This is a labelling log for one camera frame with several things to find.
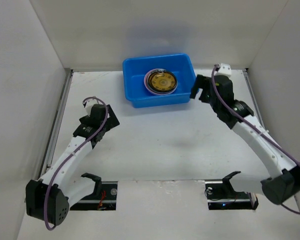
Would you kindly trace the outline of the pink plate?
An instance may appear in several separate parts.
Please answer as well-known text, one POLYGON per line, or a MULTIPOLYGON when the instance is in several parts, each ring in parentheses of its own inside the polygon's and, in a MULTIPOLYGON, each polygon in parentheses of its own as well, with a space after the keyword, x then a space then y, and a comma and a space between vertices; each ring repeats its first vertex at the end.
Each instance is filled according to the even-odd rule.
POLYGON ((153 90, 152 88, 150 88, 149 85, 148 85, 148 79, 149 79, 149 76, 150 76, 151 74, 153 74, 153 73, 162 72, 163 70, 164 70, 163 68, 154 68, 154 69, 148 71, 148 72, 145 74, 145 76, 144 76, 144 78, 143 78, 143 83, 144 83, 144 86, 145 86, 146 90, 147 90, 149 93, 151 93, 151 94, 153 94, 153 95, 157 95, 157 96, 164 96, 164 95, 169 95, 169 94, 170 94, 169 92, 158 92, 158 91, 155 91, 155 90, 153 90))

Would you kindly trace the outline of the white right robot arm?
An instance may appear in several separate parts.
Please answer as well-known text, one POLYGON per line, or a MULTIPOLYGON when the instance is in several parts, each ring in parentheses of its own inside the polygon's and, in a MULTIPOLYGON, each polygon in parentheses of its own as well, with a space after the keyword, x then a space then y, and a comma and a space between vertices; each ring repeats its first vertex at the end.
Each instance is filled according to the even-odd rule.
POLYGON ((222 193, 229 198, 239 192, 264 195, 271 203, 281 205, 300 192, 300 163, 295 163, 262 127, 253 110, 234 98, 233 83, 224 75, 214 79, 197 75, 191 89, 194 99, 210 104, 217 117, 241 137, 267 169, 268 176, 253 176, 234 171, 222 179, 222 193))

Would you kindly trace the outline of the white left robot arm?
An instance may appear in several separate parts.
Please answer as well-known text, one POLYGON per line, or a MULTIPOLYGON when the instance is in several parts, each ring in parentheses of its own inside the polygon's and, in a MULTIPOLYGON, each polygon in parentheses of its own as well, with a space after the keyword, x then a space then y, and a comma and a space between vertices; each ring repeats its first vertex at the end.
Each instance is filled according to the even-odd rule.
POLYGON ((106 132, 120 122, 111 106, 94 104, 72 134, 70 143, 55 164, 38 180, 30 180, 25 187, 26 214, 45 222, 49 230, 59 226, 73 205, 84 197, 97 198, 103 193, 102 179, 83 173, 71 181, 80 162, 102 140, 106 132))

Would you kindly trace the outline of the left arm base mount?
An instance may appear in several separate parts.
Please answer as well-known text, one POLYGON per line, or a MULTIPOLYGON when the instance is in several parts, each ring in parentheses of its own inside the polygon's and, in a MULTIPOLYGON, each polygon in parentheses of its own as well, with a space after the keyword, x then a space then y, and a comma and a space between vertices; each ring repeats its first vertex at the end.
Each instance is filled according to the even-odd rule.
POLYGON ((74 204, 71 211, 115 211, 117 208, 117 181, 103 181, 101 177, 84 173, 81 177, 94 182, 93 192, 74 204))

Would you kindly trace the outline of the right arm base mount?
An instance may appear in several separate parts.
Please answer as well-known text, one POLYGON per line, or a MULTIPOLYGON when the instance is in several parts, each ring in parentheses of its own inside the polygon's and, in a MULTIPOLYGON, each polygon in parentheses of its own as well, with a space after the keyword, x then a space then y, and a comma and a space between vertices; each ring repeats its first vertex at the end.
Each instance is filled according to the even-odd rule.
POLYGON ((254 193, 235 191, 230 180, 240 174, 234 171, 222 179, 205 180, 204 195, 207 206, 212 210, 253 210, 259 206, 259 200, 254 193))

